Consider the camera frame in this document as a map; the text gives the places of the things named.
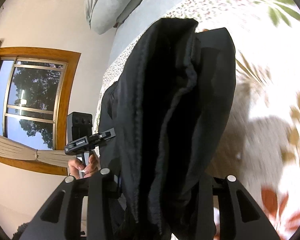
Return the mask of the person's left hand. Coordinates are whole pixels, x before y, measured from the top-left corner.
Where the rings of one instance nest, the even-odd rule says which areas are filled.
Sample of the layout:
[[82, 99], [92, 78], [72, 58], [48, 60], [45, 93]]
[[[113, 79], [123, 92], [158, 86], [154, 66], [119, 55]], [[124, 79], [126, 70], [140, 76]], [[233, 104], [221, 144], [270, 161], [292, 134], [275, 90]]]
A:
[[70, 159], [68, 161], [68, 169], [70, 175], [76, 179], [80, 179], [80, 174], [83, 174], [82, 178], [88, 178], [100, 169], [100, 160], [97, 154], [93, 151], [89, 154], [87, 165], [83, 164], [78, 159]]

